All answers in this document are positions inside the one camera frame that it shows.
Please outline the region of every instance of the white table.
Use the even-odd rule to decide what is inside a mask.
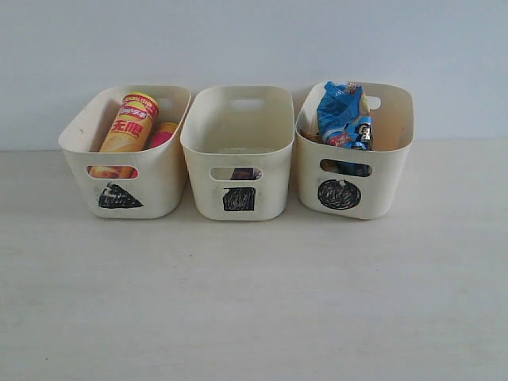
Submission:
[[[412,147],[390,213],[90,214],[61,152],[0,153],[0,379],[508,379],[508,140]]]

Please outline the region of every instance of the snack can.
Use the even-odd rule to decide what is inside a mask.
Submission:
[[[126,95],[99,152],[136,152],[143,149],[159,107],[154,98],[139,92]],[[132,167],[95,166],[90,176],[99,179],[128,179]]]
[[[161,144],[166,143],[171,139],[177,128],[178,125],[176,123],[171,123],[169,121],[158,125],[155,133],[152,135],[152,138],[150,138],[150,141],[148,142],[147,149],[159,147]],[[135,179],[136,177],[137,170],[135,169],[130,178]]]

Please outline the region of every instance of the blue snack bag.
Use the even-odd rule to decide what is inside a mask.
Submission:
[[[327,82],[317,107],[321,139],[336,147],[370,150],[372,119],[360,84]]]

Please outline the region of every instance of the plastic bin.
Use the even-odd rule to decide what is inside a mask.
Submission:
[[[318,122],[317,108],[325,83],[309,93],[298,115],[298,193],[304,205],[324,213],[364,220],[383,216],[391,208],[414,135],[413,100],[398,87],[362,83],[365,94],[380,100],[371,110],[373,150],[358,151],[314,143],[302,136]],[[340,175],[321,169],[322,160],[366,164],[366,177]]]
[[[159,103],[162,121],[179,123],[170,140],[139,152],[97,152],[120,108],[133,91],[151,95]],[[157,218],[179,204],[187,168],[179,136],[191,103],[189,90],[177,86],[126,86],[97,95],[60,134],[59,145],[93,214],[106,218]],[[131,166],[135,179],[95,179],[94,165]]]
[[[205,217],[262,221],[283,212],[294,142],[289,92],[268,86],[204,90],[190,108],[181,141],[194,200]],[[235,167],[257,168],[260,178],[231,180]]]

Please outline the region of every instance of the white wall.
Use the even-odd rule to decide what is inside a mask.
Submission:
[[[121,83],[393,83],[419,138],[508,136],[506,0],[0,2],[0,149],[54,149]]]

